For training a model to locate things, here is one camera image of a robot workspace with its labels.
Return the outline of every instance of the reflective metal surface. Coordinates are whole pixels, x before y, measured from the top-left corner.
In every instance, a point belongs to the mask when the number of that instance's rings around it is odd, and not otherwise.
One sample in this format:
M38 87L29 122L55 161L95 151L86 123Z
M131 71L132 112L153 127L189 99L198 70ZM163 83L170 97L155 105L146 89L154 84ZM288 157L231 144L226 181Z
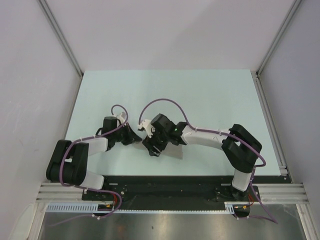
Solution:
M225 214L119 213L105 219L77 218L81 213L45 214L40 240L305 240L296 205L269 205L279 224L261 219L236 220ZM254 205L252 215L264 215Z

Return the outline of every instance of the white wall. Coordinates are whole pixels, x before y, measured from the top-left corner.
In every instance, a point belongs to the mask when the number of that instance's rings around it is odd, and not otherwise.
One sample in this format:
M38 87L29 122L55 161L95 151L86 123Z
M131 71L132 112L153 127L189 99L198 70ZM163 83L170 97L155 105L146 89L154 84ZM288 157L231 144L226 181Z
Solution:
M0 238L35 201L80 79L36 0L0 7Z
M257 70L294 0L48 0L85 70Z
M320 1L304 1L261 81L295 181L320 223Z

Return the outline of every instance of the white table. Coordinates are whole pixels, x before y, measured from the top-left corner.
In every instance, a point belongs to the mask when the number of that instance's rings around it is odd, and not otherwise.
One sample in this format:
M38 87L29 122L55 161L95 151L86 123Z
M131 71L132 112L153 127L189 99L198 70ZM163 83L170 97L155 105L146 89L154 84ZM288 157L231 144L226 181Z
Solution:
M280 170L258 95L249 70L120 70L86 71L72 113L66 139L92 136L111 116L114 104L126 107L129 123L137 131L143 107L157 98L178 102L194 126L227 129L243 125L262 144L267 161L257 175L278 176ZM174 123L184 121L170 102L157 102L143 119L158 113ZM102 175L208 176L233 175L234 168L223 151L199 146L183 146L183 159L161 154L149 156L147 150L116 143L115 147L88 159L88 169Z

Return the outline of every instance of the metal floor panel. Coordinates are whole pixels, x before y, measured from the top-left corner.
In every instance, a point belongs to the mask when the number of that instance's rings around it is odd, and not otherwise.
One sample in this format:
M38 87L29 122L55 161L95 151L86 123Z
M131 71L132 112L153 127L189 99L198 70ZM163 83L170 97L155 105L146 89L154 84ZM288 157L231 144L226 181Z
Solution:
M39 240L305 240L295 204L268 205L279 224L261 219L236 220L226 214L114 214L96 220L82 217L54 227L49 224L83 213L47 212ZM264 215L254 205L252 215Z

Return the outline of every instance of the cable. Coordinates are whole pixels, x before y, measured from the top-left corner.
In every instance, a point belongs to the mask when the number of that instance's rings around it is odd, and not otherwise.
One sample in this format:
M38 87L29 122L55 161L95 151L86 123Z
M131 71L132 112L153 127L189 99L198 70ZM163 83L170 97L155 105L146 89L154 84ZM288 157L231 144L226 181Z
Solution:
M141 123L141 120L142 120L142 116L144 114L144 112L146 111L146 109L153 103L156 103L156 102L159 102L159 101L167 101L167 102L170 102L170 103L173 103L174 105L176 105L184 119L185 119L185 122L186 124L194 131L199 131L199 132L204 132L204 133L213 133L213 134L219 134L219 135L224 135L224 136L227 136L227 137L230 137L230 138L233 138L235 140L237 140L238 142L240 142L241 144L245 145L248 149L250 149L259 159L261 159L262 161L262 164L258 164L258 165L255 165L253 167L253 171L252 171L252 175L251 175L251 179L250 179L250 182L249 182L249 185L253 191L253 194L254 196L256 197L256 199L258 200L258 202L260 203L261 207L264 209L264 211L269 215L270 218L267 218L265 216L256 216L256 215L253 215L253 216L248 216L248 217L245 217L246 219L247 218L254 218L254 219L265 219L265 220L269 220L275 224L278 224L277 220L273 217L273 215L269 212L269 210L267 209L267 207L261 202L260 198L257 196L256 194L256 191L254 190L254 186L252 184L252 180L254 178L254 175L255 175L255 171L256 171L256 168L260 168L260 167L264 167L267 162L266 160L260 155L259 152L257 152L252 146L250 146L248 143L246 143L244 140L242 140L241 138L233 135L233 134L230 134L230 133L226 133L226 132L220 132L220 131L217 131L217 130L210 130L210 129L201 129L201 128L195 128L194 126L192 126L187 118L187 115L185 113L185 111L182 109L182 107L175 101L169 99L169 98L158 98L158 99L155 99L151 102L149 102L141 111L140 113L140 116L139 116L139 121L138 123L140 124Z
M71 150L71 148L76 144L76 143L79 143L79 142L82 142L82 141L87 141L87 140L91 140L91 139L95 139L95 138L101 138L101 137L104 137L108 134L112 134L114 133L115 131L119 130L120 128L122 128L128 121L128 111L125 109L125 107L123 107L122 105L119 105L119 104L116 104L116 105L113 105L112 108L111 108L111 114L113 115L114 112L114 108L115 107L120 107L124 110L125 114L126 114L126 118L124 120L124 122L122 124L120 124L118 127L116 127L115 129L111 130L111 131L108 131L104 134L101 134L101 135L94 135L94 136L88 136L88 137L85 137L85 138L79 138L75 141L73 141L70 146L67 148L67 150L65 151L64 155L63 155L63 158L62 158L62 161L61 161L61 165L60 165L60 170L59 170L59 181L61 183L62 186L64 187L71 187L72 184L65 184L63 182L63 170L64 170L64 165L65 165L65 161L66 161L66 158ZM114 214L115 211L117 211L121 204L122 204L122 197L120 196L119 193L115 192L115 191L109 191L109 190L97 190L97 189L93 189L93 188L86 188L86 187L81 187L81 186L74 186L75 188L78 188L78 189L83 189L83 190L89 190L89 191L92 191L92 192L97 192L97 193L108 193L108 194L113 194L113 195L116 195L119 197L119 204L117 207L115 207L111 212L109 212L107 215L104 215L104 216L99 216L97 217L97 219L104 219L106 217L109 217L111 216L112 214ZM54 223L52 225L49 225L50 227L54 227L54 226L57 226L57 225L60 225L60 224L63 224L63 223L67 223L69 221L72 221L74 219L78 219L78 218L82 218L82 217L92 217L93 215L91 214L82 214L82 215L78 215L78 216L74 216L74 217L71 217L71 218L68 218L66 220L63 220L63 221L60 221L60 222L57 222L57 223Z

